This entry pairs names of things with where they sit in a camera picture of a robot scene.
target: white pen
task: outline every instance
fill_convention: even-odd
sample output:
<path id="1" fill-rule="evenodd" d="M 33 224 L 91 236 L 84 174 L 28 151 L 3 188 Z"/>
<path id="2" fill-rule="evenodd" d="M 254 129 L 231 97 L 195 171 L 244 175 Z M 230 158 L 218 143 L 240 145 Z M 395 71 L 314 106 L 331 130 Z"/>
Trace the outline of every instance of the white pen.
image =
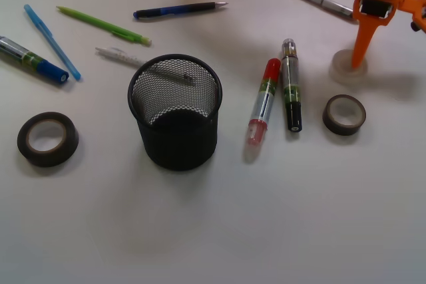
<path id="1" fill-rule="evenodd" d="M 125 63 L 128 63 L 130 65 L 134 65 L 136 67 L 143 66 L 146 61 L 140 60 L 139 58 L 135 56 L 129 56 L 127 53 L 125 53 L 123 50 L 120 50 L 118 48 L 98 48 L 95 47 L 97 50 L 97 53 L 101 56 L 115 59 L 118 61 L 123 61 Z M 162 68 L 161 70 L 157 70 L 156 68 L 152 69 L 151 71 L 154 71 L 156 75 L 161 76 L 162 78 L 167 78 L 172 81 L 181 82 L 183 84 L 189 84 L 194 85 L 194 77 L 190 76 L 187 73 L 182 74 L 182 76 L 177 75 L 177 71 L 168 71 L 165 68 Z"/>
<path id="2" fill-rule="evenodd" d="M 137 67 L 141 67 L 142 65 L 145 64 L 146 61 L 140 60 L 135 56 L 129 56 L 128 54 L 126 54 L 124 51 L 118 49 L 118 48 L 95 48 L 97 50 L 97 53 L 100 54 L 101 56 L 104 57 L 108 57 L 108 58 L 113 58 L 119 61 L 124 61 L 125 63 L 137 66 Z"/>

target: red cap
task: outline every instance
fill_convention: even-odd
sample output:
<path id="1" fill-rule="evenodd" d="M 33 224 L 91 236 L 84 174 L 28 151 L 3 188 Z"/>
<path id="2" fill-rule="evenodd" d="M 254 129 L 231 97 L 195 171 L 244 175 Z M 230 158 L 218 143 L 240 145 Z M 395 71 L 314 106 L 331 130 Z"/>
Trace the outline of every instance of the red cap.
<path id="1" fill-rule="evenodd" d="M 280 77 L 281 61 L 277 58 L 271 59 L 266 65 L 266 70 L 264 74 L 264 79 L 272 79 L 275 82 L 278 82 Z"/>

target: pencil holder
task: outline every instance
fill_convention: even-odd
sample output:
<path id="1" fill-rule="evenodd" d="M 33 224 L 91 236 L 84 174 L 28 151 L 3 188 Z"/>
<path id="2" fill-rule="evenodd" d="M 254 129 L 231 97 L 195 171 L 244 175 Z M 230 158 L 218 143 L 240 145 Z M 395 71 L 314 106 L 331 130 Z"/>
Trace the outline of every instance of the pencil holder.
<path id="1" fill-rule="evenodd" d="M 146 153 L 169 170 L 205 163 L 217 143 L 222 85 L 214 71 L 187 55 L 165 55 L 145 63 L 128 88 L 128 105 Z"/>

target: black tape roll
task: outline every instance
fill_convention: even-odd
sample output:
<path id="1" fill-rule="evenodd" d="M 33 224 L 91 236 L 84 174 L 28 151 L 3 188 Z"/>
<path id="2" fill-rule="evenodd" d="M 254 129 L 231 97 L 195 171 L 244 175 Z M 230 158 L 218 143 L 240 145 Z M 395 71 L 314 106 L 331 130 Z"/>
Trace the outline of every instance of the black tape roll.
<path id="1" fill-rule="evenodd" d="M 38 151 L 29 143 L 30 132 L 42 122 L 56 122 L 62 126 L 64 131 L 61 142 L 47 151 Z M 67 116 L 58 112 L 45 112 L 32 117 L 26 121 L 18 133 L 19 151 L 30 163 L 42 168 L 57 166 L 67 161 L 74 154 L 78 145 L 79 133 L 73 122 Z"/>
<path id="2" fill-rule="evenodd" d="M 337 113 L 339 111 L 341 112 L 342 109 L 343 112 L 349 112 L 351 115 L 353 115 L 353 124 L 340 123 L 335 118 L 334 113 L 336 111 Z M 364 124 L 366 118 L 367 113 L 362 103 L 360 103 L 360 101 L 354 97 L 348 96 L 346 94 L 340 94 L 328 100 L 328 103 L 325 106 L 325 110 L 322 114 L 322 120 L 324 121 L 324 124 L 328 130 L 340 136 L 351 136 L 358 132 L 358 130 Z"/>

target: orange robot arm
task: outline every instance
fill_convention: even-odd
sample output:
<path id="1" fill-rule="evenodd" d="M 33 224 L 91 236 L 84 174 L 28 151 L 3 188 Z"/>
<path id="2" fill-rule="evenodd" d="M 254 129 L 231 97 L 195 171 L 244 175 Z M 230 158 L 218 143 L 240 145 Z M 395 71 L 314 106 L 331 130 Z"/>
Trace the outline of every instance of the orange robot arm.
<path id="1" fill-rule="evenodd" d="M 352 56 L 356 68 L 364 59 L 371 39 L 379 26 L 387 26 L 396 10 L 413 14 L 413 28 L 426 32 L 426 0 L 355 0 L 353 17 L 359 21 L 358 36 Z"/>

